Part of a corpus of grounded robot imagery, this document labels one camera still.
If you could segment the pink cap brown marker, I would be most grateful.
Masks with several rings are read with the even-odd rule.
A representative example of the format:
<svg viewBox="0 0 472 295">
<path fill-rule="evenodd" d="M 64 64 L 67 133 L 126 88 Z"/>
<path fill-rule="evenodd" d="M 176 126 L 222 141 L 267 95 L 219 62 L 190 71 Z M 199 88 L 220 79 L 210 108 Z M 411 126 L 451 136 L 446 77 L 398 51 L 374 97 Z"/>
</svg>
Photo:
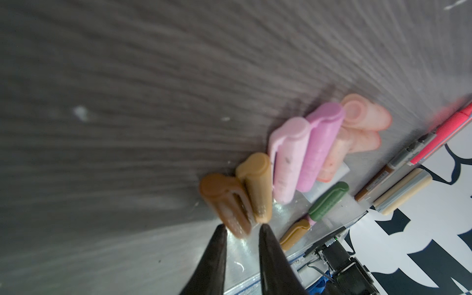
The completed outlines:
<svg viewBox="0 0 472 295">
<path fill-rule="evenodd" d="M 405 166 L 415 156 L 419 154 L 436 137 L 436 129 L 430 133 L 421 136 L 417 141 L 411 143 L 408 147 L 399 152 L 386 166 L 384 166 L 366 185 L 354 196 L 359 202 L 371 194 L 378 186 L 384 183 L 399 168 Z"/>
</svg>

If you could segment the tan marker pen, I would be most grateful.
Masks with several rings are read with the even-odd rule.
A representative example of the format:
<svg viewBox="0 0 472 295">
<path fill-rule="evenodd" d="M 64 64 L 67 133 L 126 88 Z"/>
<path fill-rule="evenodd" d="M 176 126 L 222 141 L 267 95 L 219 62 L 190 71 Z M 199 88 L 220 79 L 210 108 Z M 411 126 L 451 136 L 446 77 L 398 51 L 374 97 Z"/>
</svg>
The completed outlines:
<svg viewBox="0 0 472 295">
<path fill-rule="evenodd" d="M 282 236 L 279 243 L 284 252 L 289 251 L 308 233 L 312 227 L 312 221 L 308 218 L 302 218 L 295 222 Z"/>
</svg>

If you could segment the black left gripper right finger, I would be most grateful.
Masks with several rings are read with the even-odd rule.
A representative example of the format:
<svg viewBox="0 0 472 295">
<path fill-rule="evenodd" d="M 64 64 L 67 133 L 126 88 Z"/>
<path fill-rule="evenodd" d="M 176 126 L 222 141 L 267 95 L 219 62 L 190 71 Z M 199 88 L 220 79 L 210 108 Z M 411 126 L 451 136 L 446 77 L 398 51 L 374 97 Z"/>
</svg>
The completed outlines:
<svg viewBox="0 0 472 295">
<path fill-rule="evenodd" d="M 307 295 L 268 224 L 259 230 L 259 266 L 263 295 Z"/>
</svg>

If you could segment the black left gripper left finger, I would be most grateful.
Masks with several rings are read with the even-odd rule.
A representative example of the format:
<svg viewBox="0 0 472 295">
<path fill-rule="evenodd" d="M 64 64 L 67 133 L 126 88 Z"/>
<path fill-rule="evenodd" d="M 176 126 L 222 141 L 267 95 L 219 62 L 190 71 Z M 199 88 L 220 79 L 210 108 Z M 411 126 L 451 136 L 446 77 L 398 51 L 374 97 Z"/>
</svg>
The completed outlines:
<svg viewBox="0 0 472 295">
<path fill-rule="evenodd" d="M 226 276 L 227 229 L 220 224 L 181 295 L 223 295 Z"/>
</svg>

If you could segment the gold marker cap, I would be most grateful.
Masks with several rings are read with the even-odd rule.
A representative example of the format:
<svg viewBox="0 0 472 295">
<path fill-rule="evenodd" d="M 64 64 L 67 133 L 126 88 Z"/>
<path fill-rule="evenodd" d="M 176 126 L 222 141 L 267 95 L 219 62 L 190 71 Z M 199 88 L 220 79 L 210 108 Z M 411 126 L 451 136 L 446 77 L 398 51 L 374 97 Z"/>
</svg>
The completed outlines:
<svg viewBox="0 0 472 295">
<path fill-rule="evenodd" d="M 247 190 L 257 223 L 267 224 L 272 218 L 272 168 L 266 153 L 250 155 L 236 168 L 236 177 Z"/>
</svg>

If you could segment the pink highlighter pen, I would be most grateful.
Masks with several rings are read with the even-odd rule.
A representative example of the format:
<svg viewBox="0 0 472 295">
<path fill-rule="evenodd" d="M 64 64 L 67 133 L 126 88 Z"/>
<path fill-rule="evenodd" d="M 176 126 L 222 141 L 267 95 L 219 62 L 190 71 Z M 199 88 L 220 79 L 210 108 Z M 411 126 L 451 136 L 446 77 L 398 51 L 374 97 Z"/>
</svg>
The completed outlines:
<svg viewBox="0 0 472 295">
<path fill-rule="evenodd" d="M 436 129 L 436 136 L 426 145 L 413 159 L 408 162 L 409 166 L 424 162 L 434 152 L 445 145 L 456 133 L 461 131 L 472 121 L 472 103 L 454 113 L 442 125 Z"/>
</svg>

